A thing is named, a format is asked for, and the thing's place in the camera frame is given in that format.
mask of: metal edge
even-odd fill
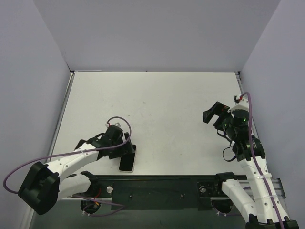
[[[242,84],[239,72],[235,72],[235,75],[236,75],[236,79],[237,79],[237,83],[238,83],[240,92],[244,93],[243,84]],[[252,131],[253,131],[253,135],[259,139],[258,132],[257,132],[257,129],[255,127],[255,122],[254,122],[253,117],[252,117]]]
[[[33,219],[34,210],[30,206],[26,206],[25,212],[23,215],[22,222],[20,224],[20,229],[30,229],[31,228],[31,222]]]
[[[68,102],[69,95],[70,95],[70,92],[71,92],[74,76],[75,76],[75,72],[72,72],[71,76],[70,76],[70,80],[69,80],[68,86],[67,86],[67,89],[66,89],[66,94],[65,94],[65,97],[63,99],[63,104],[62,104],[62,107],[61,107],[61,112],[60,112],[59,118],[57,120],[56,128],[55,128],[54,135],[53,135],[53,139],[52,139],[52,142],[51,142],[51,145],[50,145],[50,148],[49,148],[49,152],[48,152],[49,156],[53,154],[53,150],[54,150],[54,147],[55,147],[55,143],[56,143],[56,140],[57,140],[59,129],[61,127],[61,122],[62,122],[62,119],[63,119],[63,115],[65,113],[67,102]]]
[[[69,95],[70,95],[70,92],[71,92],[74,76],[75,76],[75,72],[71,72],[70,79],[69,79],[68,86],[67,86],[66,93],[65,93],[65,97],[63,99],[61,112],[60,112],[59,118],[57,120],[56,128],[55,128],[54,135],[53,135],[53,138],[52,138],[52,142],[51,142],[51,145],[50,145],[50,148],[49,148],[48,156],[52,155],[54,147],[55,147],[55,143],[56,143],[56,139],[57,139],[59,129],[60,129],[60,126],[61,126],[63,115],[64,115],[64,112],[65,112],[65,109],[66,109],[66,106],[67,106],[67,101],[69,99]],[[34,210],[30,206],[27,205],[26,209],[25,209],[25,213],[23,215],[21,225],[20,225],[20,229],[30,229],[31,224],[32,224],[32,220],[33,220],[34,217],[35,217]]]

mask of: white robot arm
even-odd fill
[[[246,228],[298,228],[296,221],[289,219],[275,193],[262,144],[251,134],[251,98],[249,93],[243,95],[235,97],[236,105],[232,108],[216,102],[203,113],[205,123],[209,123],[214,115],[219,116],[213,126],[218,135],[233,145],[232,151],[247,176],[254,200],[243,190],[233,173],[218,174],[221,191],[236,205]]]
[[[90,173],[87,171],[74,174],[78,169],[104,156],[108,156],[109,159],[121,157],[121,163],[131,163],[133,166],[133,162],[124,161],[122,158],[125,155],[135,154],[129,134],[123,134],[116,125],[110,125],[106,133],[88,141],[81,140],[75,151],[81,153],[64,156],[45,164],[37,162],[26,175],[18,196],[39,215],[49,211],[62,198],[96,190],[94,186],[98,186],[98,181],[90,178]]]

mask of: phone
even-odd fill
[[[125,154],[121,156],[119,170],[121,172],[132,173],[135,160],[136,146],[133,145],[134,154]]]

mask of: screw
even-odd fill
[[[199,190],[200,190],[201,193],[206,192],[206,188],[204,186],[200,186]]]
[[[108,187],[106,188],[106,191],[107,191],[108,193],[112,193],[112,191],[113,191],[113,187],[108,186]]]

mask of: gray wall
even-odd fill
[[[305,2],[282,0],[242,69],[268,166],[280,177],[291,217],[304,228]]]
[[[34,0],[72,70],[240,71],[280,0]]]
[[[70,72],[32,0],[0,3],[0,180],[46,155]],[[18,190],[27,167],[8,185]],[[26,204],[0,188],[0,228],[19,228]]]

